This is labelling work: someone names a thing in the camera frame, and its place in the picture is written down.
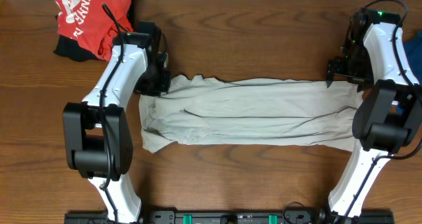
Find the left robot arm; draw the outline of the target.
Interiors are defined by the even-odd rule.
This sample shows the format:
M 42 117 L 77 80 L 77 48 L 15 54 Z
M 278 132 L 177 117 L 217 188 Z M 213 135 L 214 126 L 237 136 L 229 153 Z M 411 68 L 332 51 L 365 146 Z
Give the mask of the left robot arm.
M 142 223 L 142 201 L 128 174 L 133 141 L 126 108 L 133 94 L 159 97 L 169 89 L 165 35 L 125 32 L 114 40 L 111 59 L 80 103 L 66 104 L 63 130 L 68 166 L 100 193 L 106 211 L 67 213 L 65 223 Z

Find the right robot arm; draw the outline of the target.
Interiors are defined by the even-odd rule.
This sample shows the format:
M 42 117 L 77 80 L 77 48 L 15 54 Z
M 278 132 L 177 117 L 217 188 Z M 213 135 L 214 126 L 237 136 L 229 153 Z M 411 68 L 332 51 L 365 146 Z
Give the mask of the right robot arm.
M 364 7 L 351 18 L 343 56 L 328 62 L 327 85 L 343 76 L 368 90 L 355 112 L 352 155 L 328 197 L 321 223 L 394 223 L 391 211 L 364 211 L 363 201 L 381 169 L 410 144 L 421 124 L 421 86 L 413 75 L 402 43 L 404 18 Z

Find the beige t-shirt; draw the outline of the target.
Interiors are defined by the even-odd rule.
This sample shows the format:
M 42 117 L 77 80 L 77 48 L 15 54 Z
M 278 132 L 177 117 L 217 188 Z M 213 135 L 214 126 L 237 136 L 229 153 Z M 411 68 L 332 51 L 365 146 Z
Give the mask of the beige t-shirt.
M 256 78 L 171 80 L 169 92 L 139 101 L 143 146 L 325 145 L 353 149 L 352 120 L 363 101 L 354 84 Z

